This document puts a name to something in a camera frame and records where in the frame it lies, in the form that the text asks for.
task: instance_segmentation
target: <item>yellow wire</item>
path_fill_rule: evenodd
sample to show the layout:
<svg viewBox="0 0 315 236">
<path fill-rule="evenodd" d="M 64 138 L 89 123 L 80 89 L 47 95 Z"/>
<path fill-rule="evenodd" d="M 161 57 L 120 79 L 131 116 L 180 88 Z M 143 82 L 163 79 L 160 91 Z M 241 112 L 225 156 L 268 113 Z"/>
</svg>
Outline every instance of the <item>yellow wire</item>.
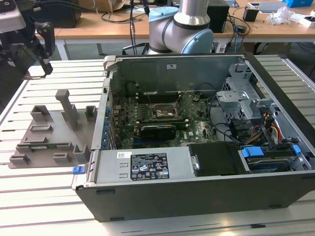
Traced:
<svg viewBox="0 0 315 236">
<path fill-rule="evenodd" d="M 277 129 L 274 126 L 271 126 L 271 128 L 273 128 L 275 130 L 275 132 L 277 134 L 277 138 L 278 138 L 279 137 L 279 133 L 278 133 Z"/>
<path fill-rule="evenodd" d="M 259 134 L 257 134 L 256 136 L 254 136 L 251 140 L 249 140 L 246 144 L 251 143 L 252 141 L 255 141 L 256 139 L 258 139 L 260 136 L 262 135 L 262 132 L 260 132 Z"/>
</svg>

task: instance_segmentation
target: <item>cardboard box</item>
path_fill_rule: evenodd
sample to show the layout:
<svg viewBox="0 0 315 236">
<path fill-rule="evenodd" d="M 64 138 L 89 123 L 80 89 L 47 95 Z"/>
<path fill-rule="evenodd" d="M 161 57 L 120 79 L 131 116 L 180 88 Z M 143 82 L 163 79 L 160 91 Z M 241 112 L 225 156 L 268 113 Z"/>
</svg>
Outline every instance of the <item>cardboard box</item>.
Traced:
<svg viewBox="0 0 315 236">
<path fill-rule="evenodd" d="M 113 12 L 123 7 L 129 0 L 95 0 L 99 12 Z M 93 0 L 79 0 L 79 5 L 92 9 Z"/>
</svg>

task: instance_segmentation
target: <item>desk leg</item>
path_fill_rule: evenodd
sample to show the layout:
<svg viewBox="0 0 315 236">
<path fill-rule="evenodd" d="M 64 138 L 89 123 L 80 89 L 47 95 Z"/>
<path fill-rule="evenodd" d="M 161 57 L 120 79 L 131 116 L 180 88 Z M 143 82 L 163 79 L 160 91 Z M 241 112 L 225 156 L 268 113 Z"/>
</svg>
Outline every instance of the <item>desk leg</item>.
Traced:
<svg viewBox="0 0 315 236">
<path fill-rule="evenodd" d="M 69 60 L 70 59 L 69 52 L 65 44 L 65 41 L 63 39 L 57 39 L 56 46 L 58 48 L 61 60 Z"/>
<path fill-rule="evenodd" d="M 97 45 L 98 54 L 99 54 L 100 56 L 103 56 L 104 53 L 103 53 L 102 45 L 101 45 L 100 43 L 97 43 L 96 45 Z"/>
<path fill-rule="evenodd" d="M 227 43 L 229 42 L 228 38 L 219 39 L 219 43 L 217 45 L 216 53 L 224 53 Z"/>
</svg>

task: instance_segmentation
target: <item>screw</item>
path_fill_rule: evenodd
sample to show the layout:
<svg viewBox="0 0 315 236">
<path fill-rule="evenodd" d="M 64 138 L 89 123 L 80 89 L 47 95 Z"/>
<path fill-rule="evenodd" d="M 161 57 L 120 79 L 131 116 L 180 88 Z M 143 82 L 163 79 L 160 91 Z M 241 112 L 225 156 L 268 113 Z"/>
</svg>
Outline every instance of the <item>screw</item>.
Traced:
<svg viewBox="0 0 315 236">
<path fill-rule="evenodd" d="M 193 164 L 192 164 L 192 168 L 193 168 L 195 171 L 197 171 L 197 170 L 200 169 L 198 163 L 193 163 Z"/>
</svg>

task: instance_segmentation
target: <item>motherboard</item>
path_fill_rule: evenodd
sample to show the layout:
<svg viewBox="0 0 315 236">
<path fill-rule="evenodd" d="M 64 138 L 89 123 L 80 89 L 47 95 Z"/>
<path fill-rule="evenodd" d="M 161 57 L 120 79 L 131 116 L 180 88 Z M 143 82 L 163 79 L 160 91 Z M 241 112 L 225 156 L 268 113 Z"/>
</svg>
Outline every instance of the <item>motherboard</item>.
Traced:
<svg viewBox="0 0 315 236">
<path fill-rule="evenodd" d="M 208 118 L 209 97 L 199 92 L 114 97 L 117 149 L 183 147 L 216 142 Z"/>
</svg>

